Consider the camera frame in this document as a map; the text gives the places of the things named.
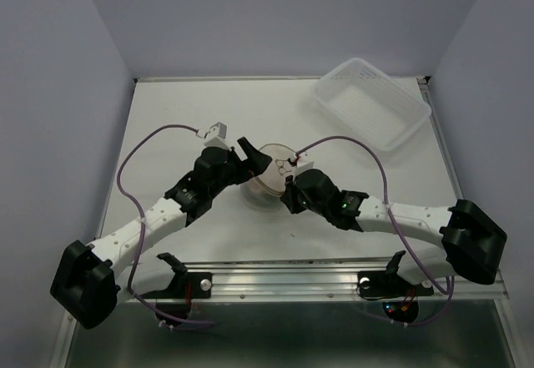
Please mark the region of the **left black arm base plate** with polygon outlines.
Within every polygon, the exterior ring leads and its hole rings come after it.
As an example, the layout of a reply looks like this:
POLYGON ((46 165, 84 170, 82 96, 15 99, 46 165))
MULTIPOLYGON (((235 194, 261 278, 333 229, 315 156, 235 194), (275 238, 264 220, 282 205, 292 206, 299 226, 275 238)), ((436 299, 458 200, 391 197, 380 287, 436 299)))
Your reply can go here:
POLYGON ((175 276, 166 289, 142 294, 145 299, 161 300, 207 300, 211 298, 213 274, 211 272, 188 272, 175 276))

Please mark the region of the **round white mesh laundry bag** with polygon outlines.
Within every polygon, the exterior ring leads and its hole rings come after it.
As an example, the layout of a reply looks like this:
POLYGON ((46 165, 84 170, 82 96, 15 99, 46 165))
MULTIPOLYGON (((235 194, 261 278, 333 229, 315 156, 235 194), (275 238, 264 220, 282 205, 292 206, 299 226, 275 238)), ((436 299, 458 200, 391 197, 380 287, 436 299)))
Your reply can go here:
POLYGON ((248 207, 274 212, 283 206, 280 197, 285 191, 285 178, 293 172, 288 159, 295 154, 295 151, 278 143, 265 144, 259 151, 270 156, 272 160, 260 176, 240 185, 240 194, 248 207))

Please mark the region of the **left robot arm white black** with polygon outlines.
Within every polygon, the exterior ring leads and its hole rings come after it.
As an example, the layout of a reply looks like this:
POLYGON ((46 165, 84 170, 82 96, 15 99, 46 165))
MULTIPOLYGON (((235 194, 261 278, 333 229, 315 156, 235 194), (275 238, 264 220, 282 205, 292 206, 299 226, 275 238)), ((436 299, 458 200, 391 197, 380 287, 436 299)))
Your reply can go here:
POLYGON ((139 298, 134 276, 143 252, 207 213, 227 187, 263 174, 272 162, 247 138, 238 140, 245 159, 225 145, 205 147, 192 170, 148 210, 112 234, 88 244, 79 240, 63 251, 51 296, 85 329, 104 322, 121 298, 139 298))

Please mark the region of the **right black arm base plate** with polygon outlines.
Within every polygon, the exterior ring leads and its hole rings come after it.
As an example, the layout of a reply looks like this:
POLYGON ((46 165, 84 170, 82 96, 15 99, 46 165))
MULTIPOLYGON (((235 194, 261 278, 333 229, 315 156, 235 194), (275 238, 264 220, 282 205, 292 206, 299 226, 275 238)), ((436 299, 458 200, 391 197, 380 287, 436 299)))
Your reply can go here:
POLYGON ((358 289, 365 299, 393 299, 405 296, 432 296, 434 290, 423 285, 412 285, 398 274, 384 270, 364 270, 357 273, 358 289))

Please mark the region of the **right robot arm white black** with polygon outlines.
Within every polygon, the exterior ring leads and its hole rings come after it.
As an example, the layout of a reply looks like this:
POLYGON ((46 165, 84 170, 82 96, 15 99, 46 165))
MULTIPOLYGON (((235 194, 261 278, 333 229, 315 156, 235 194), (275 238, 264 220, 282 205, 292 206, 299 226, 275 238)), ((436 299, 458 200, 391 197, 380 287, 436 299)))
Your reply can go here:
POLYGON ((491 285, 507 241, 505 231, 469 200, 459 199, 451 207, 387 204, 363 192, 339 189, 318 169, 287 178, 281 201, 290 213, 313 212, 337 229, 427 243, 425 250, 408 248, 392 258, 384 283, 394 293, 431 278, 456 275, 491 285))

